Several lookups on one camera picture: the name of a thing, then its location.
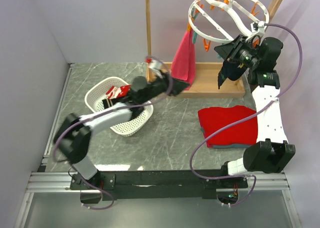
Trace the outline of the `red white patterned sock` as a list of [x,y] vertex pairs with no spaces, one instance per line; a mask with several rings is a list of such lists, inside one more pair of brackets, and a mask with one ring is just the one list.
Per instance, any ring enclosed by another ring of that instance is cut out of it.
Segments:
[[107,99],[115,99],[121,93],[121,88],[112,86],[107,92],[106,97]]

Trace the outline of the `black sock with stripes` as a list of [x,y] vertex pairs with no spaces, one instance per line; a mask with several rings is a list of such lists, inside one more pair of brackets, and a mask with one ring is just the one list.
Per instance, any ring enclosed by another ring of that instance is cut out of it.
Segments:
[[122,107],[126,107],[126,104],[124,103],[122,98],[113,98],[113,99],[105,98],[102,100],[102,104],[103,104],[103,110],[117,111]]

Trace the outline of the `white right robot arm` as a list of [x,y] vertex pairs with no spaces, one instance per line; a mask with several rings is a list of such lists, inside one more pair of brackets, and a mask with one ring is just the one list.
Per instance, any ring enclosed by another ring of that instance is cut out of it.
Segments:
[[242,35],[214,48],[224,61],[218,85],[227,78],[239,78],[243,74],[241,69],[247,70],[258,113],[256,142],[245,149],[242,158],[227,162],[227,171],[219,176],[221,185],[226,188],[237,182],[237,175],[280,173],[296,153],[295,146],[288,142],[280,111],[281,85],[275,66],[282,48],[283,43],[274,37],[254,45],[252,39]]

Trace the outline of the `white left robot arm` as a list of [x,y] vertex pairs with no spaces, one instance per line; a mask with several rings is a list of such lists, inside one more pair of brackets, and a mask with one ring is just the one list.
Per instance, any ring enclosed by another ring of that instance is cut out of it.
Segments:
[[54,150],[60,150],[82,176],[82,183],[88,189],[94,189],[100,183],[100,172],[88,157],[91,138],[107,128],[135,119],[151,104],[151,99],[162,93],[177,96],[188,87],[189,83],[167,73],[153,82],[138,76],[132,81],[127,95],[110,108],[83,116],[69,114],[53,139]]

